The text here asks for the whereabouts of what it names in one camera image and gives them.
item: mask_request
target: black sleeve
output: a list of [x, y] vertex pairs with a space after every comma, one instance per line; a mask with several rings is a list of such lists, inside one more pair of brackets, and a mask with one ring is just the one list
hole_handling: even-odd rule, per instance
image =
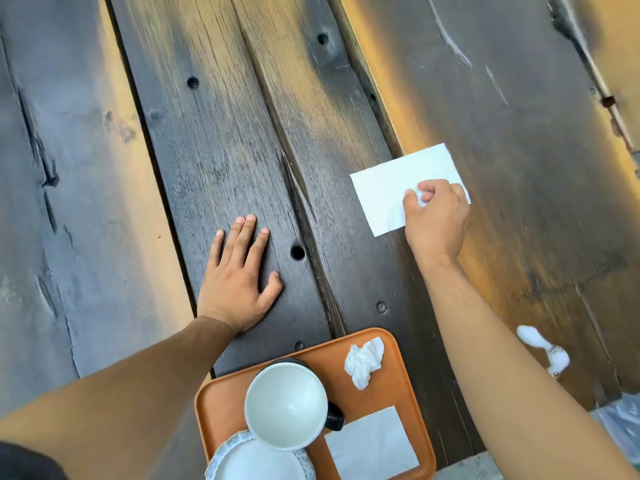
[[55, 460], [0, 441], [0, 480], [68, 480]]

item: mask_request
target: orange tray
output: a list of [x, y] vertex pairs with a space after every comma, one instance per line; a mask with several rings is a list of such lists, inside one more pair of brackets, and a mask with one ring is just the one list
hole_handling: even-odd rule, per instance
[[[369, 386], [358, 390], [344, 370], [344, 359], [352, 344], [362, 347], [375, 337], [385, 344], [382, 368], [371, 374]], [[404, 430], [413, 446], [420, 466], [394, 480], [426, 480], [436, 471], [436, 459], [424, 425], [418, 402], [404, 368], [396, 339], [387, 330], [368, 328], [340, 339], [332, 340], [288, 357], [298, 357], [320, 377], [329, 400], [340, 406], [346, 422], [395, 406]], [[196, 416], [207, 462], [216, 449], [233, 434], [247, 429], [244, 420], [244, 396], [253, 378], [268, 362], [204, 384], [195, 399]], [[331, 453], [324, 441], [324, 432], [307, 448], [318, 480], [340, 480]]]

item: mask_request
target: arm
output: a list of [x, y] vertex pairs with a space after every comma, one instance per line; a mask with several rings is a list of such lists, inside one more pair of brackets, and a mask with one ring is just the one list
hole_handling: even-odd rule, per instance
[[469, 206], [462, 187], [419, 184], [404, 197], [406, 237], [427, 285], [471, 416], [510, 480], [638, 479], [604, 430], [538, 364], [460, 268]]
[[216, 234], [196, 320], [9, 414], [0, 420], [0, 439], [52, 457], [70, 480], [144, 478], [213, 363], [238, 332], [261, 320], [282, 290], [273, 272], [258, 292], [269, 231], [258, 234], [247, 255], [255, 224], [254, 216], [238, 217], [222, 256], [224, 233]]

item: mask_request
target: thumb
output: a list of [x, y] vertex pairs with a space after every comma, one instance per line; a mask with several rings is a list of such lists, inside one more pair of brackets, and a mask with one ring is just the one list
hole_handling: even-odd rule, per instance
[[410, 215], [416, 210], [420, 210], [420, 204], [418, 204], [418, 196], [413, 189], [409, 189], [404, 193], [404, 199], [402, 201], [404, 207], [404, 215]]
[[282, 288], [284, 288], [284, 285], [280, 280], [280, 274], [277, 271], [272, 271], [269, 275], [267, 288], [265, 288], [264, 291], [260, 293], [260, 296], [258, 296], [258, 307], [260, 307], [263, 313], [267, 313], [273, 306], [276, 298], [281, 293]]

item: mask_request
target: paper plate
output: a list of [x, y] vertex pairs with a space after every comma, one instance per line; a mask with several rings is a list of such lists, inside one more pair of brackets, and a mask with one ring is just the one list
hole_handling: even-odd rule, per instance
[[213, 455], [206, 480], [316, 480], [307, 452], [276, 451], [248, 429], [231, 436]]

